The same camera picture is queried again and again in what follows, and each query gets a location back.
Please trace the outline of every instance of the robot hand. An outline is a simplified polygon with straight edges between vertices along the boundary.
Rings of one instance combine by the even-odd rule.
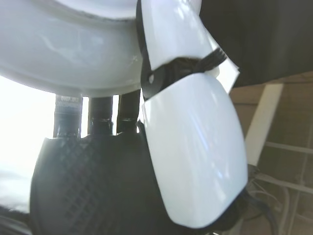
[[[247,183],[244,137],[232,102],[214,76],[225,60],[187,0],[139,0],[144,125],[171,220],[203,228]]]

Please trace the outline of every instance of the white bowl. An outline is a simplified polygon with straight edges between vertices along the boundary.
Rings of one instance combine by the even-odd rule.
[[[0,0],[0,75],[85,96],[140,88],[136,0]],[[192,0],[199,10],[201,0]]]

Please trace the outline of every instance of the white ceramic dish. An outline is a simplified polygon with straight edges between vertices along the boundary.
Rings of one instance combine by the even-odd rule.
[[[201,0],[191,0],[199,11]],[[136,0],[0,0],[0,75],[85,96],[140,88]]]

